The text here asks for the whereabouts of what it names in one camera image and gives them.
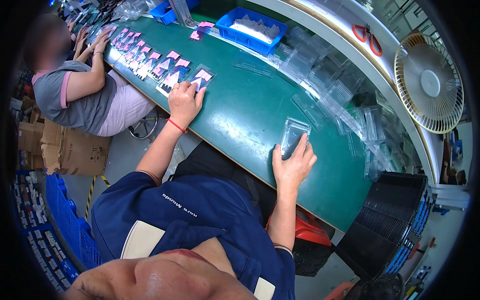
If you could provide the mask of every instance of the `shelf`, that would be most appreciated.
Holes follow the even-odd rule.
[[[376,86],[393,107],[407,130],[430,183],[439,182],[437,136],[417,127],[398,97],[393,74],[393,62],[399,41],[367,9],[355,0],[344,0],[337,13],[318,2],[307,0],[247,0],[269,8],[307,27],[321,36],[350,59]],[[352,32],[354,24],[368,24],[382,46],[378,57],[368,42],[362,43]]]

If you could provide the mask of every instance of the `white fan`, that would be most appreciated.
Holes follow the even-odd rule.
[[[441,43],[424,34],[405,37],[394,69],[402,103],[421,127],[441,134],[458,124],[464,103],[462,80]]]

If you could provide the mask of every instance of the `yellow and black floor tape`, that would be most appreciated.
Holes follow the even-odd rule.
[[[110,183],[108,180],[105,178],[103,175],[98,175],[103,182],[107,185],[107,187],[110,187]],[[95,185],[97,175],[93,176],[92,184],[90,185],[90,192],[88,192],[88,201],[87,201],[87,209],[85,210],[85,220],[87,220],[88,217],[88,208],[90,207],[90,200],[92,199],[92,193],[93,193],[93,186]]]

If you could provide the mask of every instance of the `red string bracelet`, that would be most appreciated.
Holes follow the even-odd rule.
[[[187,132],[188,132],[187,129],[183,129],[183,128],[180,127],[179,125],[175,124],[170,118],[168,118],[167,121],[170,121],[170,123],[172,123],[173,125],[175,125],[175,127],[177,127],[178,129],[180,129],[183,133],[187,133]]]

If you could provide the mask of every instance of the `gray t-shirt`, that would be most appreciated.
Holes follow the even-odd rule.
[[[90,70],[91,67],[82,62],[69,60],[35,81],[33,91],[36,103],[49,120],[92,134],[100,131],[117,91],[117,84],[110,75],[105,73],[105,85],[100,91],[67,103],[69,105],[67,108],[62,108],[60,102],[65,73],[68,71],[90,72]]]

